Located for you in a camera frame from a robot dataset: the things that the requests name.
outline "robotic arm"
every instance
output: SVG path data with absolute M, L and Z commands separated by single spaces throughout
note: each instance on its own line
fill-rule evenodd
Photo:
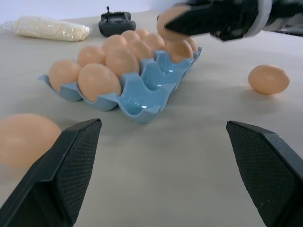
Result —
M 210 33 L 222 41 L 275 31 L 283 21 L 303 14 L 303 0 L 185 0 L 183 4 L 191 10 L 167 23 L 167 29 L 185 35 Z

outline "table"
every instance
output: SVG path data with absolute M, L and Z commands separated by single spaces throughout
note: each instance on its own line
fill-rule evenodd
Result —
M 156 32 L 155 12 L 133 14 L 137 27 Z M 99 17 L 73 20 L 92 26 L 84 42 L 66 43 L 0 33 L 0 117 L 31 112 L 61 128 L 92 118 L 103 127 L 90 185 L 75 227 L 264 227 L 241 180 L 228 120 L 277 132 L 303 156 L 303 39 L 261 32 L 221 43 L 196 37 L 199 60 L 147 125 L 129 122 L 119 110 L 101 112 L 70 103 L 38 81 L 50 65 L 75 58 L 81 47 L 101 45 Z M 274 64 L 290 77 L 274 97 L 249 88 L 248 74 Z M 0 167 L 0 204 L 26 170 Z

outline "plastic egg tray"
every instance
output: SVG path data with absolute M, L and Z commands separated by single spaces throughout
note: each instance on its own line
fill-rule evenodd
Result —
M 149 123 L 164 109 L 169 96 L 178 88 L 181 80 L 199 58 L 201 50 L 202 48 L 199 48 L 194 52 L 193 59 L 184 59 L 178 64 L 171 61 L 167 52 L 155 51 L 154 59 L 140 62 L 140 75 L 132 72 L 121 77 L 123 91 L 120 96 L 116 92 L 100 95 L 96 102 L 85 98 L 77 82 L 64 84 L 60 92 L 57 92 L 50 85 L 48 75 L 40 76 L 39 80 L 68 101 L 84 100 L 102 111 L 112 110 L 118 105 L 131 121 Z

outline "plastic bag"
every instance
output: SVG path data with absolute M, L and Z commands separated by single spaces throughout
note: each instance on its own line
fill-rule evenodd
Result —
M 20 17 L 3 28 L 21 36 L 72 42 L 83 41 L 91 33 L 87 26 L 47 17 Z

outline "white wall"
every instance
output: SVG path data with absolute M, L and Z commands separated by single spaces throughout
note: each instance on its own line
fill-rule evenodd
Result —
M 0 24 L 20 16 L 70 19 L 98 16 L 110 11 L 141 12 L 151 8 L 153 0 L 0 0 Z

